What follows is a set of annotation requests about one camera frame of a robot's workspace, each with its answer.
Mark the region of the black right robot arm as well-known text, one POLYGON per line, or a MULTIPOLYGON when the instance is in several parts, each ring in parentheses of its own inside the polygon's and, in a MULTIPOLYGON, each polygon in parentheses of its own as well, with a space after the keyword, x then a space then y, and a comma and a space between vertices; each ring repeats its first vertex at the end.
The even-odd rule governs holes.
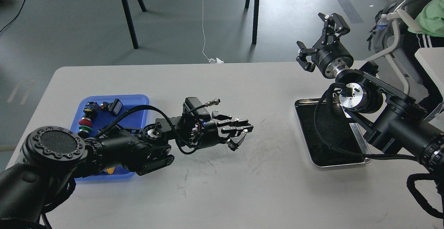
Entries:
POLYGON ((406 159, 416 161, 427 173, 412 174, 406 186, 416 202, 429 215, 443 219, 443 213, 433 208, 416 188, 419 180, 431 180, 443 196, 443 132, 424 120, 426 109, 415 99, 378 79, 378 66, 368 60, 360 69, 352 69, 353 57, 340 42, 350 27, 337 13, 319 13, 323 21, 320 38, 307 48, 297 41, 300 66, 309 72, 317 67, 323 77, 334 79, 318 101, 314 111, 314 129, 330 150, 350 156, 376 160, 406 159), (321 133, 317 116, 326 101, 328 112, 345 123, 357 123, 364 130, 366 142, 381 154, 347 151, 328 141, 321 133))

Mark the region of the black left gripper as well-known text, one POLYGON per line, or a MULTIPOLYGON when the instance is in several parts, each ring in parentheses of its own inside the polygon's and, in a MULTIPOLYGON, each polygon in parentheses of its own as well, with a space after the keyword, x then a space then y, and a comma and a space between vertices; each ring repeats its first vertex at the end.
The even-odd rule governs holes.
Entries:
POLYGON ((226 143, 230 150, 235 151, 253 128, 248 119, 233 118, 231 115, 213 111, 211 120, 200 123, 195 149, 226 143))

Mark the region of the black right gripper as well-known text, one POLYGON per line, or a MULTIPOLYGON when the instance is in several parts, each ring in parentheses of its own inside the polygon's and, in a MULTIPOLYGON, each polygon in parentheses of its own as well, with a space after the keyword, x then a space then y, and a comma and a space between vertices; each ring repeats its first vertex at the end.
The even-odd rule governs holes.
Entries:
POLYGON ((318 16, 324 23, 319 43, 308 49, 302 41, 297 41, 299 55, 296 61, 305 71, 313 72, 317 66, 323 77, 333 79, 339 71, 338 67, 349 68, 354 63, 352 55, 339 42, 340 37, 348 34, 351 28, 337 13, 325 15, 320 12, 318 16))

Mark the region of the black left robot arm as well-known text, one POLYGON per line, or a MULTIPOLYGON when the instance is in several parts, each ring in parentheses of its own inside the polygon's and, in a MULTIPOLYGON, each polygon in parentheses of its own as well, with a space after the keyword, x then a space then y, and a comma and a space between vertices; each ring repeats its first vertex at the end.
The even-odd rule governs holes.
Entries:
POLYGON ((172 139, 187 155, 217 144, 235 151, 253 126, 248 119, 209 114, 206 107, 216 103, 184 103, 179 117, 138 105, 86 139, 62 127, 36 129, 22 145, 22 160, 1 173, 1 228, 51 228, 46 213, 71 196, 76 178, 116 166, 139 176, 167 167, 174 160, 172 139))

